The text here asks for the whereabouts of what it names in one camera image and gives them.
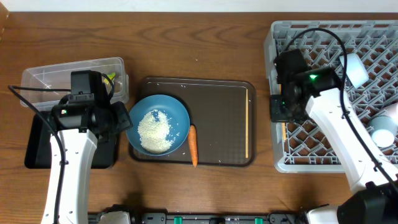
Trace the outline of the blue plate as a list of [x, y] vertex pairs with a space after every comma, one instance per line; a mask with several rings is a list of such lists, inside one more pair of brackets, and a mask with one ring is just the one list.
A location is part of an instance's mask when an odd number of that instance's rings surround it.
[[[163, 153], [153, 154], [142, 146], [137, 127], [144, 115], [152, 110], [164, 112], [171, 125], [168, 139], [173, 140], [172, 147]], [[129, 112], [133, 127], [126, 131], [130, 145], [136, 151], [148, 156], [164, 156], [176, 151], [186, 140], [190, 129], [190, 117], [186, 107], [176, 98], [168, 95], [147, 96], [136, 103]]]

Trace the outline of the green yellow snack wrapper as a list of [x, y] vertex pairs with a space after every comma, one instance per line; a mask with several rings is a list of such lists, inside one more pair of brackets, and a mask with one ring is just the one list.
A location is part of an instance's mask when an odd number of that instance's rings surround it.
[[112, 86], [114, 85], [115, 77], [116, 77], [115, 72], [106, 74], [105, 77], [103, 78], [103, 81], [106, 84], [106, 86], [112, 88]]

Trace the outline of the light blue bowl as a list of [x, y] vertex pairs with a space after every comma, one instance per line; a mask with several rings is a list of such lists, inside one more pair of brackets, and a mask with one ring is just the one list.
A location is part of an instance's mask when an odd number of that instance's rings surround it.
[[369, 75], [358, 54], [348, 54], [347, 59], [347, 79], [351, 82], [355, 89], [358, 89], [369, 80]]

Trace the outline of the light blue cup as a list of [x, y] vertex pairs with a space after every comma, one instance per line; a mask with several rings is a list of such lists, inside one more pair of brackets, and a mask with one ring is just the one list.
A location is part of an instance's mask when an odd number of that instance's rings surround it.
[[397, 123], [388, 116], [378, 116], [369, 122], [370, 136], [377, 147], [389, 147], [395, 141]]

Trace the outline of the pink white cup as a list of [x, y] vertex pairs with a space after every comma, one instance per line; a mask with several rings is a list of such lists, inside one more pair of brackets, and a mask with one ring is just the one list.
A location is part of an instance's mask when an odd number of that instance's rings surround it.
[[385, 115], [390, 117], [395, 124], [398, 124], [398, 103], [385, 107], [384, 110]]

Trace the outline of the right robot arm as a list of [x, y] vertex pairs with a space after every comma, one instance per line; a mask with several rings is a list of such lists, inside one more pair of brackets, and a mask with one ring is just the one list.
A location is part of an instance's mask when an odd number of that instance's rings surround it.
[[307, 223], [397, 223], [397, 167], [371, 139], [331, 68], [278, 70], [280, 94], [271, 96], [271, 120], [312, 119], [327, 138], [352, 196], [339, 206], [305, 214]]

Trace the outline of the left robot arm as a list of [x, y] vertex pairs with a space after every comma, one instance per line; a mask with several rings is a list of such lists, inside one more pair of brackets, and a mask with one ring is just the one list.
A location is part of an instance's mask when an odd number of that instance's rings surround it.
[[132, 127], [123, 102], [55, 105], [52, 161], [42, 223], [88, 223], [90, 169], [99, 141]]

